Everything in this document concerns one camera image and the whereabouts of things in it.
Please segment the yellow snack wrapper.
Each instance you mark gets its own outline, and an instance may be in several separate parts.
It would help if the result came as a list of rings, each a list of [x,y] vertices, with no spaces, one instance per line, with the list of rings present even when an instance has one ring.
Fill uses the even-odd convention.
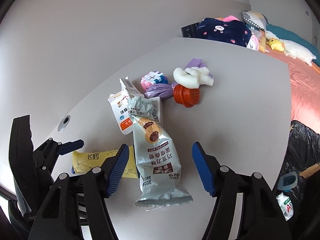
[[[83,174],[96,166],[101,166],[105,159],[114,157],[117,152],[117,150],[94,153],[81,153],[74,151],[72,154],[72,174]],[[123,178],[139,178],[133,145],[129,146],[129,160],[125,167]]]

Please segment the teal pillow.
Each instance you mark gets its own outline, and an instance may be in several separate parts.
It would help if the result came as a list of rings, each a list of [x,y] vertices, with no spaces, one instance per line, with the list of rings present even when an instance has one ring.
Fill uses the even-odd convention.
[[[313,62],[319,67],[319,50],[314,45],[312,45],[310,42],[301,38],[296,33],[289,31],[289,30],[286,30],[286,29],[279,27],[279,26],[276,26],[276,25],[268,24],[266,26],[266,30],[272,32],[274,35],[276,35],[278,38],[280,38],[282,40],[290,40],[290,41],[296,42],[296,43],[304,46],[308,50],[310,50],[313,53],[313,55],[316,56],[316,59],[313,60]]]

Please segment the white milk carton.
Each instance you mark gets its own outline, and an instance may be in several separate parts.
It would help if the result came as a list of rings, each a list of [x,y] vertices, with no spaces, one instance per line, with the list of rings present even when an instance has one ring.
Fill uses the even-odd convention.
[[[128,77],[120,78],[119,81],[121,84],[121,91],[117,94],[111,94],[108,101],[111,105],[120,131],[124,135],[127,135],[133,131],[132,120],[127,109],[127,101],[135,96],[140,96],[142,98],[145,97],[131,83]],[[160,97],[150,98],[148,100],[153,105],[152,116],[148,118],[150,120],[163,123],[162,103]]]

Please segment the blue transparent cup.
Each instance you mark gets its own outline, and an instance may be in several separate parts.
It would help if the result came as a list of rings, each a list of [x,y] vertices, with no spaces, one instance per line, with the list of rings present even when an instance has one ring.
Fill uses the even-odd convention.
[[[279,191],[289,192],[295,188],[298,183],[298,175],[295,171],[282,175],[279,178],[277,189]]]

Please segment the purple plastic bag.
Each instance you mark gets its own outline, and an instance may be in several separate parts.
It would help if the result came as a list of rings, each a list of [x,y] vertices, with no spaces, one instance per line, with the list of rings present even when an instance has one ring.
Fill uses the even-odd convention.
[[[146,89],[144,93],[145,98],[160,97],[161,100],[170,98],[173,96],[174,89],[172,85],[167,83],[156,83]]]

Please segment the silver cookie snack bag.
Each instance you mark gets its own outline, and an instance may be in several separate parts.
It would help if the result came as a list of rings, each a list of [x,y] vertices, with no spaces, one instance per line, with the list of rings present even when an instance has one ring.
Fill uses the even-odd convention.
[[[154,120],[131,116],[136,167],[142,195],[137,207],[159,208],[191,203],[192,196],[181,185],[181,163],[175,144]]]

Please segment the purple white foam block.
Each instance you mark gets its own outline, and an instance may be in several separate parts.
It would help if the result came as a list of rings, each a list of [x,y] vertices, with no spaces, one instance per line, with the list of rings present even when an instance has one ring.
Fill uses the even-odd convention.
[[[193,58],[184,69],[190,75],[199,77],[200,85],[213,86],[214,79],[203,59]]]

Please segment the orange plastic cap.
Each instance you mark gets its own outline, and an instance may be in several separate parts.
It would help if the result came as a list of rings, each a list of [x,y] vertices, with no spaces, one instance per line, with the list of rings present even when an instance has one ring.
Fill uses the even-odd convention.
[[[173,92],[174,100],[178,104],[190,108],[200,101],[200,89],[189,89],[182,85],[176,85]]]

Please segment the black trash bag bin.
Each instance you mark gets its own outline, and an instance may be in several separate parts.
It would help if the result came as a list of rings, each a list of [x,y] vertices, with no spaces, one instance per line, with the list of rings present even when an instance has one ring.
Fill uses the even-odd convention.
[[[300,175],[316,164],[319,164],[319,134],[297,120],[291,121],[287,149],[278,175],[297,174],[297,185],[284,193],[293,206],[290,221],[301,216],[305,210],[311,213],[319,210],[319,172],[308,178]]]

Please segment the pink blue puzzle cube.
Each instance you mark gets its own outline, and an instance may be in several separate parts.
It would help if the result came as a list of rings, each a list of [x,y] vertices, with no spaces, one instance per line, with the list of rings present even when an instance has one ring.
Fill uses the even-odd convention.
[[[158,83],[168,83],[168,78],[162,72],[159,71],[149,72],[148,74],[144,75],[140,80],[140,84],[145,91],[149,87]]]

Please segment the grey-blue wrapper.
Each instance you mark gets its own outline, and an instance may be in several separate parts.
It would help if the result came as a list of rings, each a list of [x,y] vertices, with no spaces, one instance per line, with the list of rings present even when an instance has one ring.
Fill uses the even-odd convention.
[[[135,96],[130,98],[127,102],[129,115],[145,118],[152,116],[153,105],[148,99]]]

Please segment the grey checked pillow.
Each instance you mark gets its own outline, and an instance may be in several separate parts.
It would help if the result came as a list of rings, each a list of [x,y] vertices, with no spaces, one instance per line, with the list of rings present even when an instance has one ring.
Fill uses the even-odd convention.
[[[268,25],[268,19],[265,15],[255,11],[241,12],[244,22],[253,29],[265,31]]]

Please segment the navy patterned blanket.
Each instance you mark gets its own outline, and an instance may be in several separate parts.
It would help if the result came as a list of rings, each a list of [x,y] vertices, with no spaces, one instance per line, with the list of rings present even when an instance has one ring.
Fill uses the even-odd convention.
[[[196,38],[213,40],[246,47],[252,32],[246,25],[237,20],[221,21],[215,18],[205,18],[196,29]]]

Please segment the white AD drink bottle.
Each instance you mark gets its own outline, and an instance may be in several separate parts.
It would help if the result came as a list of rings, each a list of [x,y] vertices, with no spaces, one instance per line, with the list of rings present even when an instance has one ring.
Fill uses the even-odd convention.
[[[276,196],[276,200],[282,210],[285,220],[288,221],[293,216],[293,205],[291,199],[281,192]]]

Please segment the black wall socket panel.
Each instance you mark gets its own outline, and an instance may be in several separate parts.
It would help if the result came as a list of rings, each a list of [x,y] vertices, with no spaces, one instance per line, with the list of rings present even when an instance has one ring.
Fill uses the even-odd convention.
[[[195,38],[198,25],[199,25],[199,22],[196,22],[188,26],[182,27],[181,28],[182,37]]]

